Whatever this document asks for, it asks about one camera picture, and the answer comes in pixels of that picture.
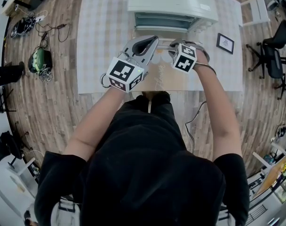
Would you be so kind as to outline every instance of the electric cord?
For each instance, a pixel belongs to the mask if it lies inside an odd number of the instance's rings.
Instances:
[[[34,49],[33,53],[35,53],[35,51],[40,48],[46,49],[48,45],[49,45],[49,51],[51,52],[49,32],[44,32],[44,35],[40,37],[42,38],[40,44]],[[36,72],[36,74],[39,75],[40,81],[42,83],[45,81],[50,82],[51,80],[53,80],[53,74],[51,73],[51,68],[46,68],[46,65],[43,65],[43,68],[40,71]]]
[[[103,78],[106,76],[106,73],[103,73],[102,75],[101,75],[101,77],[100,77],[100,84],[102,85],[102,87],[103,88],[109,88],[109,87],[111,87],[110,85],[109,86],[106,86],[106,85],[104,85],[104,83],[103,83]]]
[[[194,137],[193,137],[193,136],[191,135],[191,133],[189,132],[189,129],[188,129],[188,127],[187,127],[187,124],[193,122],[193,121],[196,119],[197,115],[199,114],[199,112],[200,112],[200,110],[201,110],[201,107],[202,107],[205,103],[207,103],[207,101],[204,101],[204,102],[200,105],[199,110],[197,111],[197,113],[196,113],[196,115],[193,117],[193,119],[192,119],[191,121],[185,123],[185,127],[186,127],[186,130],[187,130],[187,133],[188,133],[188,135],[190,136],[190,138],[192,139],[192,151],[191,151],[192,154],[194,154],[195,140],[194,140]]]
[[[31,11],[30,13],[26,13],[25,11],[23,11],[23,10],[22,10],[21,8],[19,8],[19,7],[17,7],[16,9],[21,10],[21,11],[22,11],[23,13],[25,13],[27,16],[31,16],[31,14],[32,14],[33,16],[37,16],[38,14],[41,14],[41,13],[43,13],[43,12],[47,12],[47,14],[44,16],[44,18],[48,16],[48,11],[47,11],[47,10],[43,10],[43,11],[41,11],[41,12],[35,14],[35,12],[33,12],[33,11]]]
[[[38,151],[38,150],[31,150],[31,151],[29,151],[29,152],[26,152],[26,151],[24,151],[23,149],[21,149],[24,153],[26,153],[26,154],[29,154],[29,153],[31,153],[31,152],[38,152],[38,153],[40,153],[43,157],[45,156],[42,152],[40,152],[40,151]]]
[[[68,37],[69,37],[69,33],[70,33],[70,29],[71,29],[71,24],[70,24],[70,23],[61,24],[61,25],[58,25],[58,26],[56,26],[56,27],[51,27],[50,24],[46,24],[45,26],[42,26],[42,25],[40,25],[40,22],[38,22],[37,24],[39,25],[38,28],[36,27],[36,24],[34,25],[34,27],[35,27],[35,30],[39,33],[39,36],[40,36],[40,37],[43,36],[43,35],[41,35],[42,33],[49,32],[49,31],[51,31],[51,30],[53,30],[53,29],[54,29],[54,30],[58,30],[58,41],[59,41],[60,43],[65,42],[65,41],[68,39]],[[69,30],[68,30],[67,37],[66,37],[64,40],[60,40],[60,29],[64,28],[66,25],[69,26]],[[40,27],[41,27],[41,28],[45,28],[45,27],[47,27],[47,26],[49,27],[48,30],[40,31]]]
[[[211,69],[215,73],[215,75],[217,75],[216,71],[209,64],[196,63],[195,65],[202,65],[202,66],[208,67],[209,69]]]

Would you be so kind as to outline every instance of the white chair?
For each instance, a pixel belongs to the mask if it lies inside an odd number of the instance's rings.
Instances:
[[[246,4],[250,4],[251,6],[253,20],[243,24],[243,26],[261,24],[270,21],[264,0],[248,0],[243,2],[241,6]]]
[[[239,26],[241,27],[249,26],[254,24],[266,23],[270,21],[264,0],[248,0],[243,3],[240,3],[237,0],[232,0],[232,1],[235,3]],[[253,20],[251,22],[244,24],[242,20],[241,7],[247,4],[250,4],[251,6]]]

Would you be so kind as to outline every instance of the wire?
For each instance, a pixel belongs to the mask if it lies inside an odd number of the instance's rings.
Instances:
[[[197,111],[197,113],[196,113],[196,115],[194,116],[194,118],[193,118],[191,121],[185,123],[185,127],[186,127],[186,129],[187,129],[187,133],[188,133],[188,135],[190,136],[190,138],[192,139],[192,143],[193,143],[193,144],[192,144],[192,151],[191,151],[192,154],[194,154],[195,140],[194,140],[194,137],[190,134],[190,132],[189,132],[189,130],[188,130],[188,127],[187,127],[187,124],[193,122],[193,121],[196,119],[197,115],[198,115],[199,112],[200,112],[201,107],[202,107],[205,103],[207,103],[207,101],[204,101],[204,102],[200,105],[199,110]]]
[[[109,87],[111,87],[111,85],[106,86],[106,85],[103,84],[103,78],[104,78],[105,76],[106,76],[106,73],[103,73],[103,74],[101,75],[101,77],[100,77],[100,84],[102,85],[103,88],[109,88]]]
[[[29,152],[26,152],[26,151],[24,151],[23,149],[21,149],[23,152],[25,152],[26,154],[29,154],[29,153],[31,153],[31,152],[38,152],[38,153],[40,153],[42,156],[45,156],[42,152],[40,152],[40,151],[38,151],[38,150],[31,150],[31,151],[29,151]]]
[[[43,11],[37,13],[37,14],[35,14],[35,12],[30,12],[30,13],[28,14],[28,13],[24,12],[24,11],[23,11],[21,8],[19,8],[19,7],[17,7],[16,9],[21,10],[21,11],[22,11],[23,13],[25,13],[27,16],[30,16],[31,13],[33,13],[34,16],[37,16],[38,14],[41,14],[41,13],[43,13],[43,12],[47,12],[47,14],[44,16],[44,18],[48,16],[48,11],[47,11],[47,10],[43,10]]]
[[[65,42],[65,41],[68,39],[68,37],[69,37],[69,33],[70,33],[70,29],[71,29],[71,23],[61,24],[61,25],[58,25],[57,27],[51,27],[50,24],[46,24],[45,26],[42,26],[42,25],[40,25],[39,22],[38,22],[37,24],[39,25],[39,27],[37,28],[37,27],[36,27],[36,24],[34,25],[34,27],[35,27],[35,30],[39,33],[39,36],[40,36],[40,37],[42,37],[42,35],[40,35],[41,33],[49,32],[49,31],[51,31],[51,30],[53,30],[53,29],[54,29],[54,30],[58,30],[58,41],[59,41],[59,42],[63,43],[63,42]],[[66,37],[64,40],[60,40],[60,29],[64,28],[66,25],[69,26],[69,30],[68,30],[67,37]],[[40,31],[40,27],[45,28],[45,27],[47,27],[47,26],[49,27],[48,30]]]

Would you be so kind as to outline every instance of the chair base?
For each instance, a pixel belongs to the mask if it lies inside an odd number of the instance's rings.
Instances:
[[[255,69],[257,69],[259,66],[261,66],[262,67],[262,76],[259,76],[259,79],[264,79],[265,78],[265,76],[264,76],[265,58],[263,55],[262,44],[260,42],[258,42],[257,46],[260,46],[260,51],[261,51],[260,54],[254,48],[252,48],[249,44],[246,44],[246,47],[249,48],[251,50],[251,52],[259,58],[258,63],[253,68],[248,68],[248,71],[252,72]]]

